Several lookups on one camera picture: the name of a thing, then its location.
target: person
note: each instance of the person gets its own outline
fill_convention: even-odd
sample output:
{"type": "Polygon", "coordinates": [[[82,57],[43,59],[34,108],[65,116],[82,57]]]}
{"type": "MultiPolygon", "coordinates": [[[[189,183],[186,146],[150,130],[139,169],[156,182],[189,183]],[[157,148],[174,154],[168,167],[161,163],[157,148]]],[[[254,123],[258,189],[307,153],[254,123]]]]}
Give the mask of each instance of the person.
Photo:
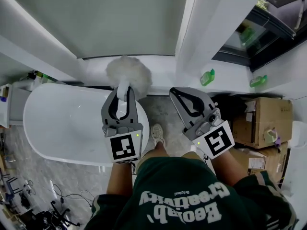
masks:
{"type": "Polygon", "coordinates": [[[151,128],[155,148],[137,166],[112,167],[106,194],[95,198],[85,230],[292,229],[296,215],[266,171],[248,175],[229,151],[212,160],[195,153],[169,157],[163,130],[151,128]]]}

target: white sneaker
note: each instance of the white sneaker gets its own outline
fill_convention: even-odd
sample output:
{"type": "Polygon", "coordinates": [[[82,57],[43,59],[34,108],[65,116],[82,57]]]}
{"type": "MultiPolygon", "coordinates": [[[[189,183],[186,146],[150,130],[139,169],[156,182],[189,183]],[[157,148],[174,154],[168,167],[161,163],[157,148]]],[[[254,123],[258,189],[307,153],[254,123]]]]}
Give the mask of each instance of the white sneaker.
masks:
{"type": "Polygon", "coordinates": [[[155,124],[151,127],[150,133],[152,135],[152,138],[154,139],[154,144],[157,145],[157,143],[160,141],[163,143],[163,146],[166,146],[165,140],[163,138],[163,130],[161,125],[155,124]]]}

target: bathroom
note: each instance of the bathroom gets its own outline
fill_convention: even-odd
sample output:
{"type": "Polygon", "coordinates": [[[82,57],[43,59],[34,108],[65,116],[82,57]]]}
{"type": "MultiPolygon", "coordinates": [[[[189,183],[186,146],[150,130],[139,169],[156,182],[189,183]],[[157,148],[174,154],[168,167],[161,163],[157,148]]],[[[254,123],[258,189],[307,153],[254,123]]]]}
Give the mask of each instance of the bathroom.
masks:
{"type": "MultiPolygon", "coordinates": [[[[257,1],[0,0],[1,95],[8,87],[6,102],[0,103],[0,121],[5,147],[14,155],[10,174],[18,178],[16,185],[29,190],[31,208],[48,211],[55,200],[56,207],[71,209],[72,222],[81,224],[70,229],[83,229],[94,197],[106,193],[112,161],[106,150],[91,154],[86,141],[95,140],[95,147],[104,142],[101,108],[113,90],[106,69],[122,55],[137,58],[151,75],[147,96],[137,104],[144,126],[142,154],[154,147],[149,130],[155,123],[163,128],[171,157],[191,150],[193,143],[183,134],[185,126],[169,97],[177,86],[210,97],[282,96],[292,100],[294,119],[307,122],[305,44],[297,43],[264,63],[254,56],[248,63],[247,57],[232,58],[233,53],[221,56],[230,39],[242,40],[238,26],[257,10],[257,1]],[[212,69],[214,80],[203,86],[201,76],[212,69]],[[265,75],[265,85],[251,87],[253,79],[265,75]],[[71,105],[65,105],[70,99],[71,105]]],[[[291,153],[288,178],[297,175],[291,159],[304,156],[304,150],[291,153]]],[[[306,167],[303,161],[297,163],[306,167]]],[[[296,186],[291,188],[294,195],[307,186],[304,180],[291,183],[296,186]]],[[[297,198],[293,201],[299,209],[299,229],[307,218],[297,198]]]]}

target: fluffy white duster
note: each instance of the fluffy white duster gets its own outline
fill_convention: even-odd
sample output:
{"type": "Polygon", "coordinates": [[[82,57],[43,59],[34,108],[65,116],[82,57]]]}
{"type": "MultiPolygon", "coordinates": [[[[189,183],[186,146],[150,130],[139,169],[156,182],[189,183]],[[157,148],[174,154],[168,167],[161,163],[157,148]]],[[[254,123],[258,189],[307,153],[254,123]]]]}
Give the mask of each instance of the fluffy white duster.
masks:
{"type": "Polygon", "coordinates": [[[121,80],[128,80],[136,100],[146,97],[152,85],[150,70],[134,57],[122,56],[112,60],[106,68],[106,73],[113,88],[118,87],[121,80]]]}

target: green shirt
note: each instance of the green shirt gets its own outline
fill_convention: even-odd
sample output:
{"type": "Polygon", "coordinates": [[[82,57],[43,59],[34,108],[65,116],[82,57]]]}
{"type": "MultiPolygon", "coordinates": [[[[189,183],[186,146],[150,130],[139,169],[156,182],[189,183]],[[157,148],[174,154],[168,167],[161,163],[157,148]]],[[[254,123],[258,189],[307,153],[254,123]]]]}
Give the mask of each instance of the green shirt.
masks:
{"type": "Polygon", "coordinates": [[[186,158],[150,158],[139,168],[133,195],[100,195],[85,230],[291,229],[292,206],[266,171],[233,187],[208,166],[186,158]]]}

